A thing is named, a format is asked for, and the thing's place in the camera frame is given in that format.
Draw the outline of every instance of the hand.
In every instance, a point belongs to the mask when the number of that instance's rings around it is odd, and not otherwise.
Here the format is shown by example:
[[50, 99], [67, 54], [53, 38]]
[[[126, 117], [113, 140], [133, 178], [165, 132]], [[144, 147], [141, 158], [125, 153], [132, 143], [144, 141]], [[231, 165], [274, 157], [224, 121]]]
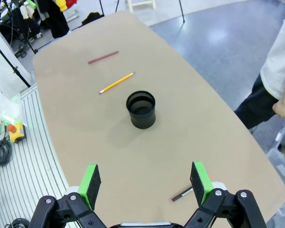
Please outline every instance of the hand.
[[281, 119], [285, 118], [285, 104], [282, 101], [278, 101], [272, 106], [272, 110], [279, 115]]

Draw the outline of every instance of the bolt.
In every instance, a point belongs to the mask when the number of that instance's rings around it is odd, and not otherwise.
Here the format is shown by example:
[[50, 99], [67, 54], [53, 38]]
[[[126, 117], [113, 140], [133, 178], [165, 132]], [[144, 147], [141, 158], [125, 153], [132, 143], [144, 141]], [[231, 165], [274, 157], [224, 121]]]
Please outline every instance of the bolt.
[[216, 191], [215, 191], [215, 194], [216, 194], [217, 196], [221, 196], [221, 195], [222, 195], [222, 192], [221, 192], [220, 190], [216, 190]]
[[245, 198], [247, 197], [247, 194], [245, 192], [241, 192], [241, 197]]

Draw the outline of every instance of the robotic arm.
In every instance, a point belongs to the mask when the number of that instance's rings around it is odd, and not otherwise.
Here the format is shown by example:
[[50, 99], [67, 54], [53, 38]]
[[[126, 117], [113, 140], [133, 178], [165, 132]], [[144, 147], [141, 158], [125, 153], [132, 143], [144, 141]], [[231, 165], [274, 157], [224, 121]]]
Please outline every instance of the robotic arm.
[[[210, 228], [216, 218], [226, 218], [233, 228], [266, 228], [257, 202], [248, 190], [235, 195], [227, 190], [214, 189], [201, 162], [193, 162], [190, 180], [199, 208], [182, 226], [170, 222], [121, 223], [111, 228]], [[94, 212], [100, 187], [97, 165], [90, 165], [78, 192], [56, 200], [53, 196], [40, 198], [29, 228], [64, 228], [77, 221], [82, 228], [106, 228]]]

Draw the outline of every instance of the white striped surface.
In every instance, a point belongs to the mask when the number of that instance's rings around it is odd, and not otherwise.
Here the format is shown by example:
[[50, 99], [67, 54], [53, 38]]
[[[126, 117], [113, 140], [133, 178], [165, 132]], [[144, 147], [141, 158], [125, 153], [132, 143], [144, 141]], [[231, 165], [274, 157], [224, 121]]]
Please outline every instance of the white striped surface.
[[[0, 228], [16, 218], [31, 220], [44, 195], [61, 198], [68, 188], [45, 123], [37, 85], [21, 94], [26, 139], [11, 143], [8, 164], [0, 166]], [[66, 227], [78, 228], [75, 223]]]

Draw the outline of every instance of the red pencil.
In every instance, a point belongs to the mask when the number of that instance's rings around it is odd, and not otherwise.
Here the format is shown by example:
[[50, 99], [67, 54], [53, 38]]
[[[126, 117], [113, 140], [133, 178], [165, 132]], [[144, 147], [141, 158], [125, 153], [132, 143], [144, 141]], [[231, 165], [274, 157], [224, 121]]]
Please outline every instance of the red pencil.
[[115, 55], [115, 54], [117, 54], [118, 52], [119, 52], [119, 51], [115, 51], [115, 52], [112, 52], [112, 53], [110, 53], [110, 54], [106, 54], [106, 55], [101, 56], [101, 57], [99, 57], [99, 58], [93, 59], [93, 60], [89, 61], [88, 64], [91, 64], [91, 63], [97, 62], [98, 60], [101, 60], [101, 59], [103, 59], [103, 58], [107, 58], [107, 57], [109, 57], [109, 56]]

